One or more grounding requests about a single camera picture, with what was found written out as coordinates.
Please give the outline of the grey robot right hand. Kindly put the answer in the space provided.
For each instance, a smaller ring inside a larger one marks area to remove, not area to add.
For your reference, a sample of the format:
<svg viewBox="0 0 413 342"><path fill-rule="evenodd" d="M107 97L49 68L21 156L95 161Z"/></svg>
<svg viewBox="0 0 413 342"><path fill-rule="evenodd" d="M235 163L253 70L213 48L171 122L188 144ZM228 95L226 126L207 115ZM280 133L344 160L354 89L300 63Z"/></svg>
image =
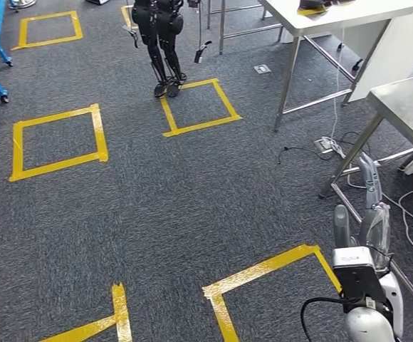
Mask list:
<svg viewBox="0 0 413 342"><path fill-rule="evenodd" d="M360 154L359 167L366 189L365 214L356 239L350 233L349 211L338 204L334 212L334 236L337 248L368 246L379 278L389 271L389 206L383 202L377 166L365 152Z"/></svg>

